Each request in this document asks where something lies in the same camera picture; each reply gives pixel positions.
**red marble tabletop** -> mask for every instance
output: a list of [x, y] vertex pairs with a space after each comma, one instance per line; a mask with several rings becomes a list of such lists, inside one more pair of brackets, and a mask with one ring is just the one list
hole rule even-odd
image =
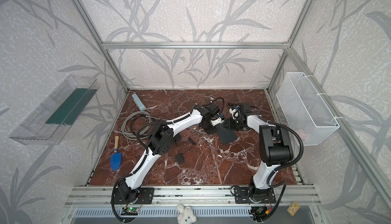
[[[221, 96], [226, 103], [223, 111], [226, 118], [230, 116], [227, 102], [232, 101], [250, 103], [261, 110], [262, 117], [274, 121], [264, 90], [132, 90], [130, 94], [134, 92], [147, 108], [146, 111], [158, 118], [176, 118], [187, 113], [195, 103], [206, 104]], [[216, 104], [221, 108], [221, 100], [217, 100]], [[139, 109], [129, 95], [95, 168], [90, 185], [114, 185], [117, 178], [129, 174], [141, 157], [144, 148], [117, 132], [126, 117], [136, 111]], [[140, 118], [133, 129], [137, 130], [145, 123], [147, 119]], [[192, 128], [200, 130], [197, 125]], [[186, 129], [180, 134], [182, 140], [178, 145], [173, 144], [169, 152], [157, 160], [144, 178], [143, 185], [244, 185], [250, 182], [261, 163], [259, 134], [254, 130], [236, 132], [238, 139], [225, 145], [220, 142], [217, 133], [205, 135]], [[122, 162], [120, 168], [113, 171], [110, 167], [110, 156], [114, 152], [116, 135], [120, 136], [119, 152], [122, 154]], [[196, 146], [191, 147], [189, 137], [197, 143]], [[179, 153], [185, 160], [181, 165], [175, 159]], [[290, 167], [278, 172], [273, 183], [281, 182], [283, 178], [287, 184], [296, 184]]]

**blue trowel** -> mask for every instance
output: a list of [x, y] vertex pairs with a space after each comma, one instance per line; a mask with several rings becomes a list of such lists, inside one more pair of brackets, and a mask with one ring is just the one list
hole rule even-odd
[[114, 154], [110, 158], [111, 168], [115, 171], [117, 171], [121, 165], [121, 153], [118, 153], [118, 141], [119, 140], [120, 140], [120, 137], [115, 136]]

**wallpaper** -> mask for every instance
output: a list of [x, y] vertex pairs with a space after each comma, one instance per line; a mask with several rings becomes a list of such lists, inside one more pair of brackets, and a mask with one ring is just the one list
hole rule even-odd
[[281, 49], [111, 50], [127, 85], [138, 89], [264, 89], [281, 54]]
[[[0, 0], [0, 223], [54, 223], [84, 185], [124, 90], [69, 0]], [[70, 74], [98, 89], [59, 145], [8, 136]]]
[[[343, 113], [359, 139], [389, 174], [390, 0], [316, 0], [293, 43], [303, 62]], [[271, 89], [275, 99], [287, 59]], [[330, 223], [391, 223], [391, 213], [338, 132], [307, 146], [301, 174], [314, 184]]]
[[103, 41], [288, 40], [305, 0], [82, 0]]
[[390, 2], [319, 0], [294, 48], [391, 180]]

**wooden handle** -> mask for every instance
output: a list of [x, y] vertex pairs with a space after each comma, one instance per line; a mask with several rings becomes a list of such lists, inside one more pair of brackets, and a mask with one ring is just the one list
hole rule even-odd
[[114, 149], [118, 149], [118, 141], [120, 140], [120, 136], [115, 136], [115, 146]]

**white plush toy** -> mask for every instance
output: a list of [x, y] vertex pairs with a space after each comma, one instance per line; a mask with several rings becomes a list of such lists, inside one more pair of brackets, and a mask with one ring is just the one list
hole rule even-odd
[[190, 206], [184, 207], [179, 204], [176, 210], [180, 213], [178, 216], [178, 224], [192, 224], [197, 221], [197, 217], [193, 214], [193, 210]]

